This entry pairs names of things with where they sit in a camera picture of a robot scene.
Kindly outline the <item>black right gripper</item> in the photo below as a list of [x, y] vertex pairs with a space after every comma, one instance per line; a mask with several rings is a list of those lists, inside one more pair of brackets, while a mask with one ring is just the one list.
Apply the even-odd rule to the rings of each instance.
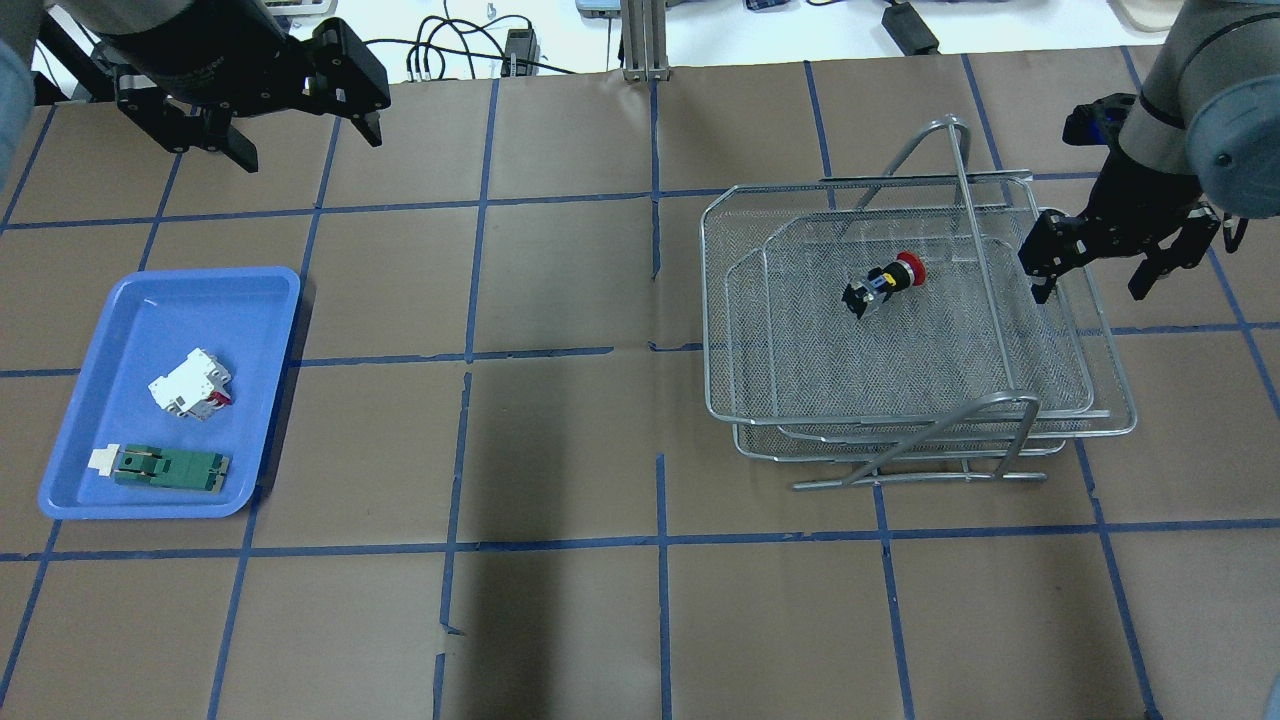
[[1128, 290], [1134, 301], [1142, 301], [1176, 269], [1198, 266], [1221, 227], [1222, 219], [1203, 201], [1155, 219], [1087, 213], [1070, 217], [1051, 208], [1037, 217], [1018, 259], [1030, 277], [1034, 301], [1044, 305], [1066, 273], [1100, 259], [1140, 255]]

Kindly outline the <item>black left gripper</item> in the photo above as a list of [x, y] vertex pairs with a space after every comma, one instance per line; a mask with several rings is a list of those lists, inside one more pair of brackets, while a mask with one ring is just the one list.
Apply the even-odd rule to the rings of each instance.
[[115, 104], [170, 152], [204, 149], [257, 173], [259, 150], [236, 118], [294, 109], [346, 118], [384, 143], [387, 68], [340, 18], [306, 40], [271, 17], [115, 17]]

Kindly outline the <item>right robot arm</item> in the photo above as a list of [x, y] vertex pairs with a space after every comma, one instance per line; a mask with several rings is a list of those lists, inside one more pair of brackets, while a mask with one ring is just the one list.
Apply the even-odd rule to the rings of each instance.
[[1020, 247], [1038, 304], [1068, 272], [1133, 256], [1143, 300], [1213, 238], [1235, 252], [1249, 222], [1277, 215], [1277, 38], [1275, 1], [1187, 1], [1137, 94], [1073, 110], [1062, 141], [1108, 155], [1085, 209], [1043, 210]]

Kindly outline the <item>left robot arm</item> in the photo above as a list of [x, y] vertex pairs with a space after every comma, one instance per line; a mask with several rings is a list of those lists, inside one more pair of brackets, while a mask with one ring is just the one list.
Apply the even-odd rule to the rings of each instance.
[[165, 150], [243, 170], [259, 152], [233, 124], [283, 110], [347, 119], [374, 147], [392, 104], [387, 68], [340, 18], [289, 35], [262, 1], [67, 1], [111, 58], [86, 86]]

